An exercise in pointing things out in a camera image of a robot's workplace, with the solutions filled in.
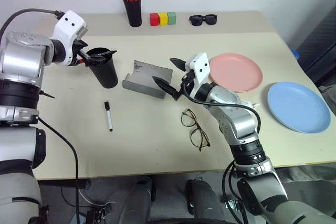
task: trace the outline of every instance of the white marker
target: white marker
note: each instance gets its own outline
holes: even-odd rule
[[[104,105],[105,105],[105,109],[106,109],[106,116],[107,116],[107,122],[109,124],[109,129],[110,129],[110,131],[113,131],[112,117],[111,117],[111,112],[110,112],[110,103],[109,103],[109,101],[105,101]]]

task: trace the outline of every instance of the beige table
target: beige table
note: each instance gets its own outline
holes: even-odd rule
[[[131,28],[123,15],[83,15],[90,26],[83,40],[88,48],[117,49],[113,56],[119,77],[113,89],[104,89],[84,66],[46,67],[43,90],[56,97],[41,97],[40,116],[76,148],[80,177],[131,174],[176,173],[222,170],[233,159],[229,146],[218,130],[217,121],[201,106],[185,97],[177,102],[164,100],[122,87],[134,60],[173,69],[172,85],[179,87],[183,72],[169,58],[187,60],[207,52],[209,59],[235,52],[255,61],[264,79],[261,85],[239,96],[261,103],[260,141],[277,167],[324,163],[336,160],[336,123],[319,134],[292,131],[279,123],[267,107],[267,91],[276,82],[294,81],[318,93],[294,56],[270,24],[256,12],[221,13],[215,26],[193,27],[189,14],[177,14],[177,25],[150,27],[143,17],[140,28]],[[49,33],[52,23],[42,22],[39,31]],[[109,100],[114,123],[108,131],[104,100]],[[189,140],[190,129],[180,116],[191,108],[207,133],[211,147],[199,152]],[[46,130],[47,157],[35,169],[38,179],[74,178],[75,162],[69,147]]]

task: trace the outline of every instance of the cable connector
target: cable connector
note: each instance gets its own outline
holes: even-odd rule
[[[65,14],[65,12],[62,12],[61,10],[56,10],[55,11],[55,16],[58,20],[60,20],[63,17],[64,14]]]

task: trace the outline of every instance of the sunglasses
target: sunglasses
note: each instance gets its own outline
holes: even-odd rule
[[[191,24],[193,26],[200,26],[203,21],[205,21],[208,25],[215,25],[217,23],[217,15],[216,14],[208,14],[205,16],[202,15],[193,15],[189,17]]]

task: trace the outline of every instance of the black cup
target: black cup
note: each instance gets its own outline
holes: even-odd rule
[[[130,26],[132,27],[139,27],[142,24],[141,20],[141,0],[138,1],[124,1],[124,5],[126,8],[128,21]]]
[[[103,48],[103,47],[97,47],[89,50],[87,52],[88,55],[96,55],[101,54],[103,52],[107,52],[109,49]],[[112,60],[112,53],[104,55],[105,60],[98,64],[89,66],[91,71],[94,73],[94,75],[97,77],[100,84],[107,89],[113,88],[118,84],[118,77],[116,73],[116,69],[113,65]]]

